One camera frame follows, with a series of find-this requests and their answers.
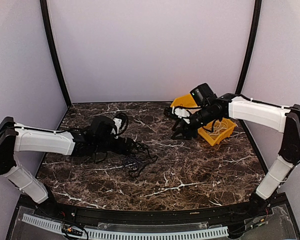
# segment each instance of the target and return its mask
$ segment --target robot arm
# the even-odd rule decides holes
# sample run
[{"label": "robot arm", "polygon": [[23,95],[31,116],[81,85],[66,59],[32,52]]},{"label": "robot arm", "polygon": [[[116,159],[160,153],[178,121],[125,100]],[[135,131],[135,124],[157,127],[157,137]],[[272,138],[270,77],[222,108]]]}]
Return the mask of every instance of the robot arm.
[{"label": "robot arm", "polygon": [[136,142],[119,136],[127,126],[128,117],[122,113],[114,119],[97,116],[90,126],[64,131],[28,127],[15,123],[12,117],[6,117],[0,124],[0,175],[9,179],[37,204],[46,203],[48,199],[54,202],[49,189],[22,166],[14,152],[36,151],[90,156],[112,151],[128,156]]},{"label": "robot arm", "polygon": [[267,199],[300,161],[300,106],[277,106],[230,93],[217,97],[206,83],[190,93],[200,110],[193,114],[185,114],[188,109],[182,106],[165,110],[166,115],[178,117],[172,139],[195,138],[199,128],[222,118],[246,120],[283,133],[277,159],[250,197],[253,209],[266,205]]}]

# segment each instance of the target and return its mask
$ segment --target yellow plastic bin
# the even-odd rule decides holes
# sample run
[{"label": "yellow plastic bin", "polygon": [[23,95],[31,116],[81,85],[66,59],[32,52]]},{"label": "yellow plastic bin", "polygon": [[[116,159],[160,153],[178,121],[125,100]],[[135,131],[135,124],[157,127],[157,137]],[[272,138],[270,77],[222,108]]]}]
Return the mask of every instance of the yellow plastic bin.
[{"label": "yellow plastic bin", "polygon": [[[194,108],[197,107],[197,104],[191,94],[187,94],[181,97],[177,97],[170,107],[173,106],[183,106],[188,108]],[[213,122],[209,122],[206,126],[204,126],[205,129],[211,129]],[[198,133],[201,137],[203,137],[211,146],[214,146],[216,144],[219,144],[223,139],[230,137],[230,135],[233,133],[235,127],[237,125],[226,118],[223,118],[221,122],[216,121],[214,128],[219,129],[219,134],[210,133],[204,130],[202,127],[198,129]]]}]

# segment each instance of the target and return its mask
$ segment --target marble tabletop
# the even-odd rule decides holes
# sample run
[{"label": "marble tabletop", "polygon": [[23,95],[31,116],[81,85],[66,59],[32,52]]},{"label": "marble tabletop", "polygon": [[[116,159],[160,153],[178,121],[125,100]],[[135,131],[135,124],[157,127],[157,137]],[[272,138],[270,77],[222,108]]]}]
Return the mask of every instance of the marble tabletop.
[{"label": "marble tabletop", "polygon": [[59,203],[108,210],[192,210],[248,201],[264,172],[240,123],[236,121],[233,134],[215,146],[200,136],[171,140],[174,121],[163,114],[170,104],[78,103],[60,125],[61,130],[83,128],[94,116],[127,114],[129,126],[122,137],[147,144],[158,156],[139,177],[129,176],[123,157],[114,153],[98,164],[89,156],[47,153],[37,178],[51,187]]}]

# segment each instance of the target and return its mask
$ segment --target black bracket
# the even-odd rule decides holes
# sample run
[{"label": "black bracket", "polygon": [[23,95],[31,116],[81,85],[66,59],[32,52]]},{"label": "black bracket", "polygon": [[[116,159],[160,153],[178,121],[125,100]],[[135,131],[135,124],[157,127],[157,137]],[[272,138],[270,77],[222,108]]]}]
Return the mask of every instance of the black bracket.
[{"label": "black bracket", "polygon": [[[300,105],[293,105],[294,109],[300,110]],[[286,115],[284,133],[279,155],[288,163],[294,165],[300,161],[300,112],[291,110]]]},{"label": "black bracket", "polygon": [[17,166],[14,159],[16,136],[13,117],[5,117],[0,124],[0,175]]}]

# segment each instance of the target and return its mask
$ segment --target cable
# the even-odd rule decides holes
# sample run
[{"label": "cable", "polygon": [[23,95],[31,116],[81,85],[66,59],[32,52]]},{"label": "cable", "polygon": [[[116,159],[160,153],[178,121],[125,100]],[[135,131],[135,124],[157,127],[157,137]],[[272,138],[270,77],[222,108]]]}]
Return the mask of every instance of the cable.
[{"label": "cable", "polygon": [[268,218],[268,216],[269,216],[269,210],[268,210],[268,208],[265,208],[264,210],[265,210],[265,212],[266,212],[266,216],[265,216],[264,218],[261,218],[258,222],[252,224],[249,228],[245,229],[244,231],[237,232],[238,230],[247,227],[248,224],[250,224],[251,222],[253,222],[253,221],[258,217],[258,215],[256,215],[255,217],[253,217],[252,219],[250,219],[247,223],[245,223],[243,226],[237,228],[236,230],[233,230],[233,231],[229,232],[229,234],[234,234],[234,235],[243,234],[243,233],[248,232],[248,231],[251,230],[251,229],[254,229],[255,226],[257,226],[258,224],[262,224],[262,225],[263,225],[264,222],[265,222],[265,220],[266,220],[266,219]]},{"label": "cable", "polygon": [[300,109],[297,109],[297,108],[294,108],[294,107],[290,107],[290,106],[285,106],[284,109],[289,109],[289,110],[292,110],[292,111],[300,112]]},{"label": "cable", "polygon": [[[72,222],[72,221],[68,221],[68,220],[64,220],[64,219],[60,219],[60,218],[57,218],[57,217],[53,217],[53,216],[50,216],[48,213],[46,213],[41,207],[39,207],[38,205],[36,206],[42,213],[44,213],[48,218],[50,219],[53,219],[53,220],[57,220],[57,221],[61,221],[61,222],[64,222],[64,223],[67,223],[69,224],[71,227],[77,227],[78,229],[80,229],[81,231],[83,231],[86,235],[86,240],[89,240],[89,235],[88,235],[88,232],[87,230],[80,226],[79,224],[76,224],[75,222]],[[66,216],[65,213],[63,211],[60,212],[64,217]],[[67,239],[69,240],[78,240],[80,239],[81,237],[78,237],[78,238],[74,238],[74,237],[71,237],[71,236],[68,236],[67,233],[65,233],[65,235],[67,236]]]},{"label": "cable", "polygon": [[133,146],[131,155],[122,159],[122,165],[130,168],[128,172],[130,177],[137,178],[146,166],[155,163],[157,160],[158,156],[151,156],[149,147],[146,144],[137,141]]},{"label": "cable", "polygon": [[211,130],[209,129],[206,129],[204,127],[202,127],[204,130],[206,130],[207,132],[209,133],[213,133],[215,130],[214,130],[214,127],[215,127],[215,123],[216,123],[217,119],[213,120],[213,123],[212,123],[212,126],[211,126]]},{"label": "cable", "polygon": [[175,106],[174,109],[202,109],[201,106]]},{"label": "cable", "polygon": [[226,214],[246,215],[247,213],[248,211],[245,212],[228,211]]},{"label": "cable", "polygon": [[99,160],[99,161],[96,161],[96,160],[97,160],[97,154],[94,153],[94,155],[95,155],[95,158],[94,158],[93,163],[94,163],[94,164],[99,164],[99,163],[102,163],[103,161],[105,161],[105,160],[107,159],[107,157],[108,157],[108,152],[106,152],[106,153],[105,153],[105,157],[104,157],[103,159]]},{"label": "cable", "polygon": [[269,102],[264,102],[264,101],[259,101],[259,100],[254,100],[252,98],[248,98],[247,96],[243,95],[243,94],[239,94],[240,97],[243,97],[245,100],[249,101],[249,102],[253,102],[253,103],[256,103],[256,104],[265,104],[265,105],[269,105],[269,106],[272,106],[272,107],[276,107],[276,108],[281,108],[282,106],[280,105],[276,105],[276,104],[273,104],[273,103],[269,103]]},{"label": "cable", "polygon": [[67,128],[65,130],[48,130],[48,129],[40,129],[40,128],[35,128],[35,127],[28,127],[28,126],[15,126],[15,128],[16,129],[33,130],[33,131],[44,132],[44,133],[52,133],[52,134],[62,134],[62,133],[69,132],[69,131],[81,131],[82,130],[82,128],[76,128],[76,127]]},{"label": "cable", "polygon": [[257,216],[253,217],[253,218],[250,219],[247,223],[245,223],[243,226],[237,228],[237,229],[234,230],[234,231],[229,232],[229,234],[233,234],[233,233],[237,232],[238,230],[240,230],[240,229],[242,229],[242,228],[245,228],[249,223],[251,223],[252,221],[254,221],[256,218],[257,218]]}]

